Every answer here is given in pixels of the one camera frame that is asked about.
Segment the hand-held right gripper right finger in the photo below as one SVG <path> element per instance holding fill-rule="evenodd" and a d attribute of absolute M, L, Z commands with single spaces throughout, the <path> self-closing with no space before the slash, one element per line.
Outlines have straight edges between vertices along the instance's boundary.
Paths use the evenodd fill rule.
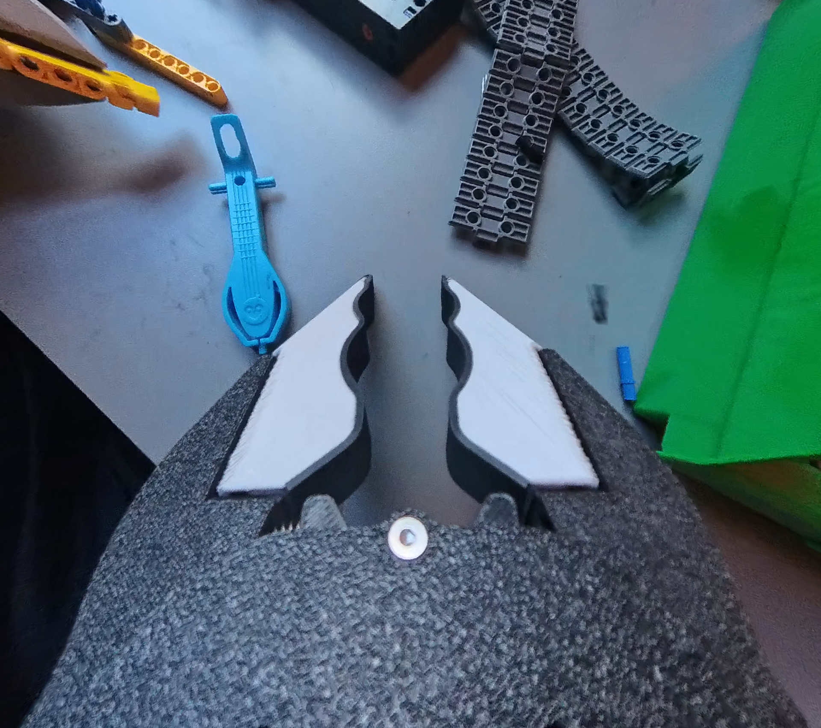
<path fill-rule="evenodd" d="M 454 278 L 441 280 L 449 399 L 446 463 L 475 500 L 598 490 L 590 461 L 543 363 L 543 348 Z"/>

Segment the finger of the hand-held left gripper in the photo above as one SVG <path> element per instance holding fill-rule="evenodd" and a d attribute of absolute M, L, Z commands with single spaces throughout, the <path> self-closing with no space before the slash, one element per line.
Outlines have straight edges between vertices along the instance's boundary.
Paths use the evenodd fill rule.
<path fill-rule="evenodd" d="M 66 107 L 107 103 L 108 98 L 88 98 L 18 73 L 1 73 L 1 107 Z"/>
<path fill-rule="evenodd" d="M 7 40 L 89 68 L 107 68 L 79 37 L 37 0 L 1 0 L 1 34 Z"/>

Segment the yellow long perforated beam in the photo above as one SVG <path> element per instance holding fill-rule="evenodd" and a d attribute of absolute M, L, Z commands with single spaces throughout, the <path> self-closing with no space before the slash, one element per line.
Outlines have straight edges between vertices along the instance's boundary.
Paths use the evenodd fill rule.
<path fill-rule="evenodd" d="M 1 39 L 1 69 L 88 101 L 107 101 L 120 109 L 160 115 L 159 93 L 153 86 L 116 71 L 83 67 L 48 56 L 5 38 Z"/>

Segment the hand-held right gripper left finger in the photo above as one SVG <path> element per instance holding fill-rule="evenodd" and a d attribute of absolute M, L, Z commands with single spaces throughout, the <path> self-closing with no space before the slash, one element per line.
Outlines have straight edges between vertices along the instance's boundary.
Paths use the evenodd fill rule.
<path fill-rule="evenodd" d="M 365 275 L 273 353 L 218 497 L 346 500 L 358 489 L 371 462 L 360 379 L 374 319 L 374 279 Z"/>

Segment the green plastic bin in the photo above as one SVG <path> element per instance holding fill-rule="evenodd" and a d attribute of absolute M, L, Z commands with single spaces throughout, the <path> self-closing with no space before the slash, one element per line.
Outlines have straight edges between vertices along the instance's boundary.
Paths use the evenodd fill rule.
<path fill-rule="evenodd" d="M 820 543 L 820 0 L 774 12 L 634 411 L 660 457 Z"/>

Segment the grey desk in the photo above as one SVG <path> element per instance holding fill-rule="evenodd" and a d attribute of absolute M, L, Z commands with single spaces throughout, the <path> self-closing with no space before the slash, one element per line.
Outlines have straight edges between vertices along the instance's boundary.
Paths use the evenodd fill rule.
<path fill-rule="evenodd" d="M 606 345 L 650 349 L 687 234 L 777 0 L 582 0 L 603 63 L 661 117 L 701 132 L 692 192 L 631 220 L 561 136 L 527 256 L 482 257 L 445 224 L 488 55 L 454 29 L 395 80 L 288 0 L 121 0 L 229 83 L 269 195 L 275 264 L 306 323 L 363 274 L 370 477 L 345 512 L 373 534 L 400 506 L 467 522 L 444 461 L 439 276 L 452 274 L 615 399 Z M 4 120 L 4 307 L 148 455 L 251 364 L 219 315 L 230 240 L 208 110 L 173 87 L 159 119 L 89 108 Z"/>

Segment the blue plastic brick separator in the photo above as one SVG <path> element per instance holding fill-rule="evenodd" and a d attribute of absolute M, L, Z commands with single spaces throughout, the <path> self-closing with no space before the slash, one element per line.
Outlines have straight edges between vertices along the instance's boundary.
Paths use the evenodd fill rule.
<path fill-rule="evenodd" d="M 211 129 L 225 178 L 211 183 L 213 195 L 226 194 L 233 256 L 221 296 L 224 319 L 237 339 L 260 355 L 269 352 L 289 317 L 290 300 L 266 250 L 259 190 L 272 177 L 257 175 L 240 119 L 211 117 Z"/>

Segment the small blue pin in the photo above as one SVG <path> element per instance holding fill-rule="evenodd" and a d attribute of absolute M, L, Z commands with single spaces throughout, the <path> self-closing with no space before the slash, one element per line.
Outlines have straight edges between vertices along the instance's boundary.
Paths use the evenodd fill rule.
<path fill-rule="evenodd" d="M 637 388 L 630 347 L 626 345 L 617 346 L 616 354 L 621 397 L 626 403 L 633 404 L 637 399 Z"/>

